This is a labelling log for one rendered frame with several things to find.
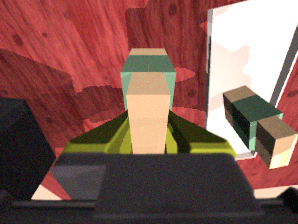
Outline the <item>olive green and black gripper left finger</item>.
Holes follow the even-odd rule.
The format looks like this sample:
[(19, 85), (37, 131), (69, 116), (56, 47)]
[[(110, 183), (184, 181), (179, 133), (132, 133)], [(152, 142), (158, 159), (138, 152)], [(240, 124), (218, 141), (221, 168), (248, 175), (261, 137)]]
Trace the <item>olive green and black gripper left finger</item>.
[(120, 116), (69, 140), (61, 154), (65, 152), (132, 154), (132, 151), (129, 114), (126, 110)]

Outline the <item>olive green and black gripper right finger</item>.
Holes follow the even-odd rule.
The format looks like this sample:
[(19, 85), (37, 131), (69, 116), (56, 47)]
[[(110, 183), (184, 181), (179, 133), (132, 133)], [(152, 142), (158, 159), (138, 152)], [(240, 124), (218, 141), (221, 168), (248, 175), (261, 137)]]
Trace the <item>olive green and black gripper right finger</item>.
[(177, 153), (177, 146), (178, 153), (229, 153), (235, 159), (237, 157), (228, 139), (176, 115), (169, 109), (165, 153)]

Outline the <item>white shallow rectangular tray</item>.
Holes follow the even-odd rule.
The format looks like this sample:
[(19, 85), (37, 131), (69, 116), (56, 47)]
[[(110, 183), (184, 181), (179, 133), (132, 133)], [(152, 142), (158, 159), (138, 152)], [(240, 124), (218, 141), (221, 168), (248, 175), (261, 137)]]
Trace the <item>white shallow rectangular tray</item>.
[(225, 119), (222, 93), (246, 85), (277, 107), (297, 56), (298, 0), (208, 10), (204, 128), (229, 140), (235, 160), (257, 152), (248, 151)]

